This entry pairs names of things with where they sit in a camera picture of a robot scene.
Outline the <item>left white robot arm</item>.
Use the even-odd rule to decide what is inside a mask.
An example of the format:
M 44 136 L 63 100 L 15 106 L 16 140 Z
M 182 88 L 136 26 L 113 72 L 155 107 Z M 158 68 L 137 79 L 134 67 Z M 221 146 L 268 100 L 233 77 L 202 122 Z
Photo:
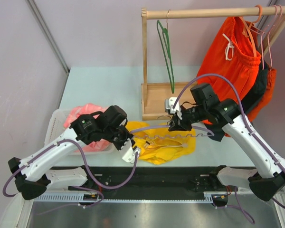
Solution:
M 90 190 L 95 184 L 103 189 L 115 190 L 124 186 L 134 175 L 135 167 L 129 177 L 121 184 L 108 186 L 98 181 L 88 166 L 83 148 L 104 139 L 110 142 L 125 162 L 137 165 L 140 148 L 135 145 L 134 135 L 127 128 L 127 114 L 117 105 L 108 107 L 104 112 L 82 114 L 48 144 L 31 156 L 8 161 L 18 192 L 23 199 L 32 200 L 47 190 L 64 189 Z M 69 154 L 79 151 L 84 166 L 69 170 L 54 170 L 53 167 Z

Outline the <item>lavender hanger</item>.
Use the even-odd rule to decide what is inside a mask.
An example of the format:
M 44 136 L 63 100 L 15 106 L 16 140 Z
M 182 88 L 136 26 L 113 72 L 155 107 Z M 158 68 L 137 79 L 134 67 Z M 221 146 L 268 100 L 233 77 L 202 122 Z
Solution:
M 177 140 L 197 137 L 214 136 L 214 132 L 200 126 L 193 125 L 189 131 L 169 131 L 169 122 L 151 125 L 147 121 L 129 121 L 126 128 L 134 135 L 135 139 L 141 140 Z

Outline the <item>yellow shorts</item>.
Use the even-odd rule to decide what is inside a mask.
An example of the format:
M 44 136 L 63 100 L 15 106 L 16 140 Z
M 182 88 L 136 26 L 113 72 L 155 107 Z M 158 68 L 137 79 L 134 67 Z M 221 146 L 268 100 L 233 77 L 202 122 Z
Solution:
M 154 165 L 161 165 L 181 156 L 194 152 L 196 139 L 177 140 L 141 140 L 135 139 L 135 145 L 141 149 L 139 159 Z

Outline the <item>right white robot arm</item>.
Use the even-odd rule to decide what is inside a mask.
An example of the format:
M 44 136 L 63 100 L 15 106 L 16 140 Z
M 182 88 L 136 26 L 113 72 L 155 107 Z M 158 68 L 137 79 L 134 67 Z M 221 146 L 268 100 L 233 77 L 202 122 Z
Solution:
M 255 166 L 246 170 L 221 165 L 209 174 L 211 188 L 236 186 L 251 190 L 263 201 L 271 200 L 285 186 L 285 159 L 264 141 L 234 100 L 220 101 L 207 83 L 195 85 L 190 92 L 196 104 L 188 109 L 176 97 L 165 100 L 165 111 L 172 116 L 169 131 L 190 131 L 194 123 L 207 120 L 228 134 Z

